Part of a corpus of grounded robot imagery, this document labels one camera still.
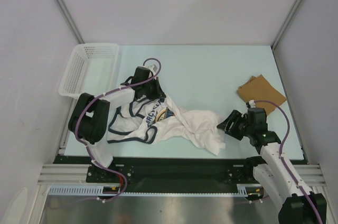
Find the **white tank top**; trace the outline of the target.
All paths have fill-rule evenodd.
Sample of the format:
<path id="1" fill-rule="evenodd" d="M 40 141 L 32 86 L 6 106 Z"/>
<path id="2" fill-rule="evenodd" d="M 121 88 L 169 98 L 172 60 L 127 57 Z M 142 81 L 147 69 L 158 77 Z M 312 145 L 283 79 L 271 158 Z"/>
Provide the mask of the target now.
<path id="1" fill-rule="evenodd" d="M 138 100 L 116 108 L 108 125 L 107 142 L 157 144 L 182 137 L 197 148 L 219 155 L 226 147 L 217 126 L 221 117 L 210 110 L 186 110 L 169 97 Z"/>

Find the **tan tank top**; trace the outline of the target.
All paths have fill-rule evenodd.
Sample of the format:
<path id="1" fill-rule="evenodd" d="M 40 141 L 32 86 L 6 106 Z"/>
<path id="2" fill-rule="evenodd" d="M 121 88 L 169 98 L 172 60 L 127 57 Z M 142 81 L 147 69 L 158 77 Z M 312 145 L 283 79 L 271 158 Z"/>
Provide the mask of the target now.
<path id="1" fill-rule="evenodd" d="M 263 75 L 251 76 L 245 84 L 238 87 L 237 94 L 244 102 L 265 100 L 271 101 L 277 106 L 287 100 Z"/>

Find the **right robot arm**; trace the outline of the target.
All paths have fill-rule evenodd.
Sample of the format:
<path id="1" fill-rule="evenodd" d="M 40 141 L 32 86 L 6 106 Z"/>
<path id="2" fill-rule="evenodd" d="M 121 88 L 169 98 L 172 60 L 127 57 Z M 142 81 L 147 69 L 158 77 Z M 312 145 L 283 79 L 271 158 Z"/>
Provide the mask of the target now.
<path id="1" fill-rule="evenodd" d="M 246 159 L 243 175 L 261 184 L 278 210 L 279 223 L 326 223 L 325 197 L 304 182 L 285 156 L 263 108 L 250 107 L 245 114 L 233 110 L 217 128 L 237 140 L 249 138 L 259 155 Z"/>

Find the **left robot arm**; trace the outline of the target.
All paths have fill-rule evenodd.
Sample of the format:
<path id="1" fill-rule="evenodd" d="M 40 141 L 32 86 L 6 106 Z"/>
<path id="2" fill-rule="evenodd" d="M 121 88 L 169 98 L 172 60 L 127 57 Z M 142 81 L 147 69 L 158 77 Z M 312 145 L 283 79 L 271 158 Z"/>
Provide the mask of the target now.
<path id="1" fill-rule="evenodd" d="M 108 145 L 103 138 L 107 132 L 110 110 L 143 96 L 150 100 L 164 98 L 158 81 L 160 71 L 155 66 L 140 66 L 118 88 L 97 97 L 83 93 L 78 98 L 68 122 L 68 130 L 85 146 L 92 163 L 100 167 L 98 175 L 104 181 L 112 181 L 117 175 L 117 169 L 111 165 L 113 156 L 104 150 Z"/>

